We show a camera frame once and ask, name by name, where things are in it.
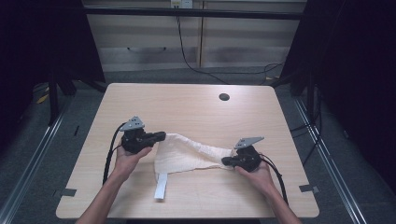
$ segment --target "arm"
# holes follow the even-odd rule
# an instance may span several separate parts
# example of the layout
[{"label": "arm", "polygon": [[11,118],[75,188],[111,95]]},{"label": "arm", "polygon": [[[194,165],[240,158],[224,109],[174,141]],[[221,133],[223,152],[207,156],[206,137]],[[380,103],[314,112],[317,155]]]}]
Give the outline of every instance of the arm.
[{"label": "arm", "polygon": [[151,147],[146,147],[137,154],[131,155],[123,147],[118,147],[113,172],[77,223],[105,223],[121,185],[128,179],[139,160],[149,154],[150,151]]},{"label": "arm", "polygon": [[239,166],[236,166],[235,170],[246,177],[268,199],[279,223],[302,223],[277,191],[267,163],[262,161],[259,168],[251,173]]}]

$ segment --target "wooden tabletop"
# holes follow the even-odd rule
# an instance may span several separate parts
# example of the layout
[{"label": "wooden tabletop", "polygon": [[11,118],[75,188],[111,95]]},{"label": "wooden tabletop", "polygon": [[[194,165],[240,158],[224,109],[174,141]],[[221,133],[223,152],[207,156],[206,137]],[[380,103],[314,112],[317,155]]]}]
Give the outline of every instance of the wooden tabletop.
[{"label": "wooden tabletop", "polygon": [[[219,95],[226,93],[228,101]],[[212,147],[233,148],[242,137],[264,136],[254,147],[283,175],[290,208],[298,217],[316,217],[312,192],[282,109],[271,87],[111,84],[98,109],[56,214],[78,218],[102,186],[106,155],[116,129],[133,116],[145,131],[179,133]],[[154,159],[158,144],[140,160],[123,184],[109,217],[121,218],[261,218],[273,217],[265,198],[244,177],[222,169],[170,174],[165,199],[156,201]],[[110,165],[114,166],[115,157]],[[280,189],[275,174],[276,186]]]}]

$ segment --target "person's left hand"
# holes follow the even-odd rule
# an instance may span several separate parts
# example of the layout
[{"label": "person's left hand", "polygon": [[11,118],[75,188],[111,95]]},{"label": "person's left hand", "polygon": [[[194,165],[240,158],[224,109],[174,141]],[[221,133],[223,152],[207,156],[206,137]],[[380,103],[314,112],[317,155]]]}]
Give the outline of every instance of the person's left hand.
[{"label": "person's left hand", "polygon": [[127,180],[139,160],[148,155],[151,150],[151,147],[145,147],[137,154],[132,154],[131,152],[126,151],[122,146],[118,146],[116,165],[113,173],[117,174],[122,181]]}]

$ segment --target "black horizontal bar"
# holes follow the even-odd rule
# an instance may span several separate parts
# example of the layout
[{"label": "black horizontal bar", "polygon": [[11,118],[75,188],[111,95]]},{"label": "black horizontal bar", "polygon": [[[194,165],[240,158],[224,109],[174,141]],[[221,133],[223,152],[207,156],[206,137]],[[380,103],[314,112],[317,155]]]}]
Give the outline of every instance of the black horizontal bar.
[{"label": "black horizontal bar", "polygon": [[145,7],[40,7],[36,9],[72,11],[93,15],[179,16],[212,18],[245,18],[298,21],[304,14],[298,12],[236,11],[188,8]]}]

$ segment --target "cream fabric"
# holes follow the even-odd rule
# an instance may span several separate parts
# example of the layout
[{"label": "cream fabric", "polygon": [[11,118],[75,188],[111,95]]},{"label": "cream fabric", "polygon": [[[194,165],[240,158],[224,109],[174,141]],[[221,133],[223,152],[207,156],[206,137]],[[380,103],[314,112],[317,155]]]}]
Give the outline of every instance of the cream fabric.
[{"label": "cream fabric", "polygon": [[172,174],[194,169],[222,168],[223,157],[232,155],[231,149],[210,147],[194,142],[178,133],[167,133],[159,143],[154,166],[156,174]]}]

